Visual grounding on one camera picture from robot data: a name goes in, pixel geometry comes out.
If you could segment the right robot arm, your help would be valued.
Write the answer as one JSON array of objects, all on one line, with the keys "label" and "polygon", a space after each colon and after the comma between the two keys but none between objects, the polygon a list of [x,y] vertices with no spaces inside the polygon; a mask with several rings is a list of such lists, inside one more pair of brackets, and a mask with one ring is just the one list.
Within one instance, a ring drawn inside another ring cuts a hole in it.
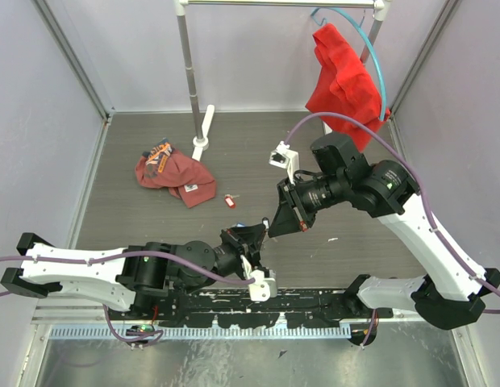
[{"label": "right robot arm", "polygon": [[466,268],[456,261],[460,247],[453,239],[447,244],[439,239],[444,228],[425,214],[419,185],[406,169],[392,160],[370,164],[348,135],[337,132],[318,138],[310,150],[317,173],[301,170],[298,154],[285,143],[271,152],[269,163],[288,176],[277,184],[279,205],[269,236],[307,231],[318,211],[348,202],[389,228],[426,271],[408,279],[359,275],[344,292],[349,314],[362,318],[380,308],[409,310],[442,330],[475,323],[485,311],[487,287],[500,285],[500,272],[467,256]]}]

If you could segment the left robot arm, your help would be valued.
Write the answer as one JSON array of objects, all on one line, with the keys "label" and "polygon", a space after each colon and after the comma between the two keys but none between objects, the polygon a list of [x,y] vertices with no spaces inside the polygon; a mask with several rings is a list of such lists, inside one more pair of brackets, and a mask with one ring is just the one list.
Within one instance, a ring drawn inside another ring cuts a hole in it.
[{"label": "left robot arm", "polygon": [[268,228],[263,223],[223,229],[221,243],[149,242],[112,250],[57,248],[34,233],[21,235],[15,256],[0,280],[11,294],[46,298],[67,294],[98,302],[113,311],[147,318],[153,305],[173,291],[192,293],[216,282],[245,286],[254,302],[277,296],[276,275],[260,263]]}]

